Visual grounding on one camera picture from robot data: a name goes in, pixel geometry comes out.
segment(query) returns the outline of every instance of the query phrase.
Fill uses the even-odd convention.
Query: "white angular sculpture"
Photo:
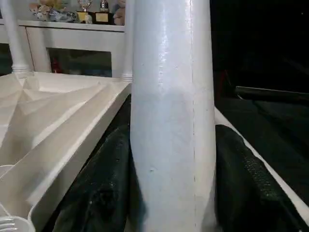
[[[13,74],[0,77],[0,231],[41,231],[130,94],[120,78],[30,72],[0,0]]]
[[[131,145],[145,207],[136,231],[212,232],[209,1],[136,0],[135,7]]]

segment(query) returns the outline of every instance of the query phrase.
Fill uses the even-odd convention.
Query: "white railing post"
[[[215,231],[210,3],[135,7],[131,145],[144,207],[132,224],[144,232]]]
[[[134,17],[135,17],[135,0],[126,1],[126,34],[125,45],[126,53],[124,60],[124,69],[122,79],[132,82],[133,79],[133,37],[134,37]]]
[[[12,6],[12,0],[0,0],[0,8],[4,20],[4,25],[9,37],[10,51],[13,60],[13,72],[29,72],[30,67],[28,65],[24,49],[22,47],[23,43],[21,41],[15,11]]]

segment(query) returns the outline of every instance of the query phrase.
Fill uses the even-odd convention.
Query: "trophy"
[[[77,0],[77,2],[80,5],[80,8],[82,11],[78,11],[78,16],[81,22],[84,22],[86,20],[86,17],[89,15],[89,12],[87,11],[90,6],[92,5],[92,0]]]
[[[108,24],[110,22],[110,14],[107,0],[101,0],[100,12],[96,12],[96,23],[97,24]]]

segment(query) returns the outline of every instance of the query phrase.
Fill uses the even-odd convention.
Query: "cabinet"
[[[120,77],[125,52],[125,27],[19,20],[20,33],[31,68],[51,72],[57,58],[61,69],[70,74]],[[0,44],[8,47],[3,20]],[[0,65],[11,72],[11,62]]]

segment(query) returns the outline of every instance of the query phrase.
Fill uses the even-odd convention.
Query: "plush toy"
[[[30,3],[29,8],[34,16],[42,21],[63,22],[63,23],[76,23],[79,22],[78,14],[76,12],[64,12],[64,8],[58,10],[52,7],[53,1],[40,0],[40,3],[48,5],[39,5]]]
[[[50,7],[54,7],[56,2],[57,1],[55,0],[40,0],[41,5],[50,6]]]
[[[38,8],[37,18],[42,21],[48,21],[49,19],[49,11],[52,8],[50,6],[42,5]]]
[[[36,3],[30,3],[29,9],[33,15],[42,21],[48,21],[49,18],[49,11],[52,9],[50,6],[46,5],[39,5]]]
[[[118,0],[120,8],[114,14],[114,22],[116,25],[124,26],[126,20],[126,0]]]

